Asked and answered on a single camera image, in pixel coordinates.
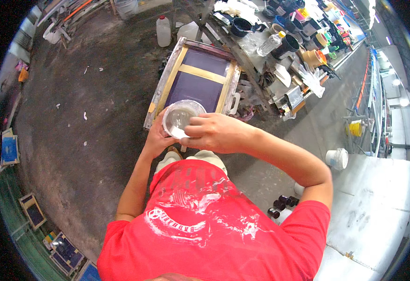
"ceiling light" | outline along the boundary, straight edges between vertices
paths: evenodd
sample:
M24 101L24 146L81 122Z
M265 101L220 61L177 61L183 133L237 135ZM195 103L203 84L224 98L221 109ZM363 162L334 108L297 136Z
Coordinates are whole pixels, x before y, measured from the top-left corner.
M410 101L407 98L400 99L400 105L403 107L407 107L410 104Z

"orange pole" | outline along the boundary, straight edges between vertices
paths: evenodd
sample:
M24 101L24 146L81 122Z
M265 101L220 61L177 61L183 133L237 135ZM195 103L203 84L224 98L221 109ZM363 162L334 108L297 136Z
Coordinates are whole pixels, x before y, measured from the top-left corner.
M88 0L86 1L83 5L81 5L80 7L78 7L75 11L73 11L69 16L66 17L66 19L64 19L64 21L67 21L68 19L70 19L75 13L77 13L81 8L83 8L84 6L86 6L88 3L90 3L92 0Z

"clear plastic tub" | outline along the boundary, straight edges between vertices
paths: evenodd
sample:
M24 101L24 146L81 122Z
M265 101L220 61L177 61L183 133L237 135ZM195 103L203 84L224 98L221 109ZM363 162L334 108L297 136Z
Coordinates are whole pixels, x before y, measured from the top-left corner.
M164 131L174 138L189 138L184 131L185 127L189 125L189 119L202 113L206 113L205 108L190 99L171 104L163 116Z

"left hand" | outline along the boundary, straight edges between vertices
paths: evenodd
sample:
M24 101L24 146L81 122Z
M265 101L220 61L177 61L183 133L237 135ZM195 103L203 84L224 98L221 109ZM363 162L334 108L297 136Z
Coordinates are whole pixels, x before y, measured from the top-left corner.
M166 138L168 134L164 132L162 123L165 111L166 109L160 112L155 121L153 121L152 127L149 130L149 135L146 139L146 144L142 149L141 154L145 154L151 159L157 158L163 152L163 150L166 149L166 147L178 142L178 139L176 138Z

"pants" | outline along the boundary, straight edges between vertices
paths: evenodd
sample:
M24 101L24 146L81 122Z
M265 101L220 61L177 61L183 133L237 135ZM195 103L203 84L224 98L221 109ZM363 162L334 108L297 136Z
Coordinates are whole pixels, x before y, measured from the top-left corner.
M227 168L225 167L224 163L222 162L222 160L213 152L209 151L209 150L201 150L198 153L196 153L196 155L194 156L189 156L188 159L195 159L195 160L204 160L207 161L208 163L211 163L215 166L218 166L219 168L221 168L224 173L226 175L227 174ZM175 161L180 161L180 157L178 156L178 154L176 154L174 151L169 151L168 153L166 153L166 156L164 157L164 159L162 161L160 161L158 163L158 166L156 167L156 171L155 174L157 172L159 172L162 168L166 167L167 165L174 163Z

